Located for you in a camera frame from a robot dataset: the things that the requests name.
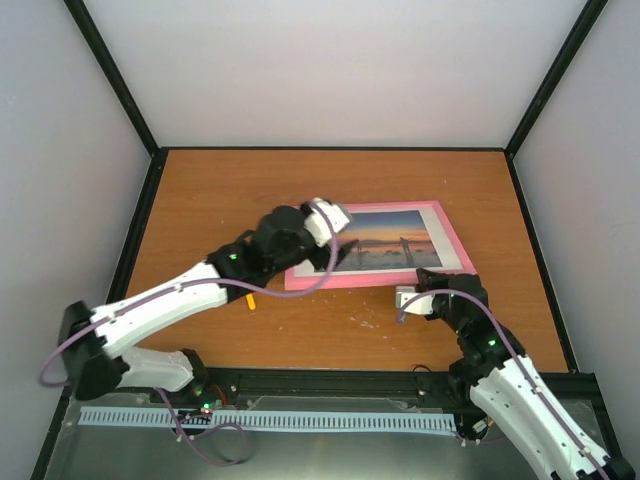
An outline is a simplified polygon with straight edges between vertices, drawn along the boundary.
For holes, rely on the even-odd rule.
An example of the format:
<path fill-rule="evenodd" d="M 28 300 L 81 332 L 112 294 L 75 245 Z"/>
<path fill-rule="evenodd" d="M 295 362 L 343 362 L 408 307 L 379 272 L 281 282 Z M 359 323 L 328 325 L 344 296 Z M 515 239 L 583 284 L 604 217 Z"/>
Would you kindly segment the pink wooden picture frame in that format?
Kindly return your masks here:
<path fill-rule="evenodd" d="M 474 267 L 444 208 L 437 201 L 359 203 L 347 207 L 349 213 L 392 212 L 418 210 L 442 261 L 441 267 L 424 268 L 441 273 L 474 274 Z M 386 270 L 373 272 L 334 272 L 325 288 L 368 288 L 411 285 L 417 282 L 416 270 Z"/>

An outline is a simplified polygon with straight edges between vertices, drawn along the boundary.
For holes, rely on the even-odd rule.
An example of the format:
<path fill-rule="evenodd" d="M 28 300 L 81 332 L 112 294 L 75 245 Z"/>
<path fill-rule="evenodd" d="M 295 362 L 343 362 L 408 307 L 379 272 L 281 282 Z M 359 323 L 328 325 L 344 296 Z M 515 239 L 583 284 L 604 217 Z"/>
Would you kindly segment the yellow handled screwdriver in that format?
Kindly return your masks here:
<path fill-rule="evenodd" d="M 251 311 L 255 311 L 256 310 L 257 305 L 256 305 L 256 301 L 255 301 L 255 298 L 254 298 L 253 295 L 247 295 L 246 296 L 246 302 L 247 302 L 248 308 Z"/>

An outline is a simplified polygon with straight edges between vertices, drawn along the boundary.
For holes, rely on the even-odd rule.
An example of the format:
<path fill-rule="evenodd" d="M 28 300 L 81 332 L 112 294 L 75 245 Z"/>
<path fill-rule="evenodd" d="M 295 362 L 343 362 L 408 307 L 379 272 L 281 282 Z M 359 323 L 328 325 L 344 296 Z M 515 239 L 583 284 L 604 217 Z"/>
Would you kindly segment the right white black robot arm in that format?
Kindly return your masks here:
<path fill-rule="evenodd" d="M 452 393 L 482 410 L 540 479 L 633 479 L 622 456 L 601 447 L 552 393 L 522 344 L 489 308 L 476 274 L 419 268 L 417 284 L 397 292 L 398 316 L 441 320 L 462 357 L 449 367 Z"/>

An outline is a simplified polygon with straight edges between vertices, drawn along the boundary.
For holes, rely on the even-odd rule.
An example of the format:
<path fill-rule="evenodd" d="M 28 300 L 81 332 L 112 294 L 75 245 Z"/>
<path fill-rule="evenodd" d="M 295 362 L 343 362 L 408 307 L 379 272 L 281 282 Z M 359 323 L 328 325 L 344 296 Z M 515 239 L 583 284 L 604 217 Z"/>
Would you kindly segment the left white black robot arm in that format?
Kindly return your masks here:
<path fill-rule="evenodd" d="M 69 305 L 58 348 L 74 397 L 93 400 L 116 389 L 153 388 L 190 403 L 201 400 L 208 378 L 195 351 L 154 351 L 139 342 L 197 313 L 267 293 L 274 277 L 304 262 L 324 273 L 312 287 L 324 286 L 355 245 L 337 239 L 351 222 L 343 205 L 321 198 L 278 206 L 255 229 L 161 285 L 94 308 L 82 301 Z"/>

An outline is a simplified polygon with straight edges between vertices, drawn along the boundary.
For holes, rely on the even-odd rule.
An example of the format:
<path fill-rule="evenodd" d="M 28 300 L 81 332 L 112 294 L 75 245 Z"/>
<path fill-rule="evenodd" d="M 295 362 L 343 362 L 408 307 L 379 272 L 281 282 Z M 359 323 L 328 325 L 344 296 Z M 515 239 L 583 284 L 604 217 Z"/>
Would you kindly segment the sunset photo in frame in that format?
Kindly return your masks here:
<path fill-rule="evenodd" d="M 373 272 L 441 267 L 442 261 L 418 210 L 357 212 L 339 243 L 357 244 L 336 272 Z"/>

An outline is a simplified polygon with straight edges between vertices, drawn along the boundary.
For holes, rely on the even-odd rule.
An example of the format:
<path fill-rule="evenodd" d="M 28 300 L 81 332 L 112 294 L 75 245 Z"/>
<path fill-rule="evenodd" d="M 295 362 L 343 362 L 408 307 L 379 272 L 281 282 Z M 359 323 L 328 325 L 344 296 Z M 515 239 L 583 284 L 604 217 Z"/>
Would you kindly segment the black aluminium cage frame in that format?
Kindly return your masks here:
<path fill-rule="evenodd" d="M 141 194 L 107 295 L 110 301 L 121 300 L 133 275 L 135 262 L 156 201 L 167 159 L 174 149 L 171 146 L 159 146 L 153 138 L 86 4 L 82 1 L 68 1 L 65 6 L 142 140 L 145 149 L 151 156 Z M 634 476 L 632 467 L 622 455 L 597 380 L 594 375 L 584 373 L 578 367 L 515 167 L 516 154 L 605 7 L 606 4 L 603 1 L 588 1 L 584 4 L 513 135 L 506 147 L 499 149 L 498 152 L 505 158 L 514 195 L 518 202 L 520 215 L 527 231 L 531 251 L 568 368 L 565 373 L 546 373 L 543 377 L 550 385 L 552 392 L 561 399 L 575 400 L 593 396 L 594 418 L 598 423 L 605 449 L 614 458 L 614 465 L 608 469 L 607 473 L 611 478 L 631 479 Z M 416 367 L 410 372 L 396 373 L 391 371 L 375 372 L 373 370 L 242 369 L 205 368 L 204 366 L 199 366 L 197 370 L 199 372 L 205 371 L 208 375 L 218 375 L 223 379 L 225 386 L 220 395 L 242 403 L 248 402 L 249 394 L 237 392 L 236 386 L 232 382 L 234 379 L 239 379 L 241 384 L 254 387 L 269 397 L 280 395 L 292 398 L 362 398 L 368 400 L 377 397 L 390 400 L 407 397 L 414 404 L 419 403 L 420 400 L 426 400 L 428 404 L 437 408 L 451 410 L 459 421 L 475 418 L 480 414 L 479 409 L 472 406 L 469 401 L 453 396 L 449 388 L 448 373 L 431 371 L 426 367 Z"/>

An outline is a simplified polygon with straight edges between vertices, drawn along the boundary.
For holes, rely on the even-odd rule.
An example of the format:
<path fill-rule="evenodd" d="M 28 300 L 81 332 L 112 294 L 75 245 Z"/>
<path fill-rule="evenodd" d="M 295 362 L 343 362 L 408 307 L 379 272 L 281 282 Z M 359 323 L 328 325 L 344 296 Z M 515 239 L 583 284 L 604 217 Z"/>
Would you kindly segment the metal base plate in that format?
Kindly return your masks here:
<path fill-rule="evenodd" d="M 482 444 L 417 433 L 286 433 L 236 424 L 189 430 L 77 424 L 84 406 L 166 408 L 145 395 L 71 401 L 45 471 L 48 479 L 530 479 L 533 471 L 502 432 Z M 264 398 L 246 410 L 441 413 L 382 399 Z"/>

